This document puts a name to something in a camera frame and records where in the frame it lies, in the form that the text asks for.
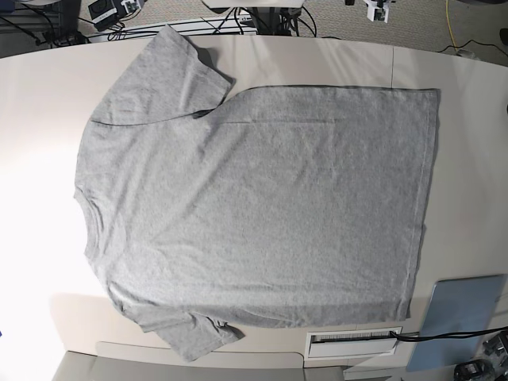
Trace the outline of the blue-grey flat panel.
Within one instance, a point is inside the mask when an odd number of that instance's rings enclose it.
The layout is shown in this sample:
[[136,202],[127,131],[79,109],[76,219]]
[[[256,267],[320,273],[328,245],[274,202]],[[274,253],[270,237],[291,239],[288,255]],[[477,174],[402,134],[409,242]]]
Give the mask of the blue-grey flat panel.
[[[436,282],[419,333],[430,337],[486,329],[505,282],[504,275]],[[475,355],[478,346],[478,337],[421,342],[415,345],[406,370],[427,371],[463,363]]]

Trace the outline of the grey T-shirt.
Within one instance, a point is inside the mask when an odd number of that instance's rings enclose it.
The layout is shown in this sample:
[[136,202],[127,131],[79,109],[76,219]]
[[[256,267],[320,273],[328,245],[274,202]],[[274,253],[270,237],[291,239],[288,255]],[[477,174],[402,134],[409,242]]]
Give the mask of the grey T-shirt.
[[230,88],[165,27],[91,114],[75,199],[115,308],[187,361],[240,325],[406,319],[439,90]]

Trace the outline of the black device bottom right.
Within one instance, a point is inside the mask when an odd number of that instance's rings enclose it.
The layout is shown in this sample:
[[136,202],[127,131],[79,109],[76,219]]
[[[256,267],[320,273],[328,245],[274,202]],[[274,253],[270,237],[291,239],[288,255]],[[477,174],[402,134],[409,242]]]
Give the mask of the black device bottom right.
[[483,360],[473,360],[457,364],[453,371],[454,381],[491,380],[493,370],[491,365]]

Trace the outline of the black labelled power box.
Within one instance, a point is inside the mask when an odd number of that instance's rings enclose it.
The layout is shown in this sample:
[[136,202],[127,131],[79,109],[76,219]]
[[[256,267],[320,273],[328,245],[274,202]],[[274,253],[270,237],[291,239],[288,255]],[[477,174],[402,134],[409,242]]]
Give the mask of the black labelled power box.
[[88,6],[90,18],[94,27],[104,31],[117,15],[117,8],[112,0],[97,0]]

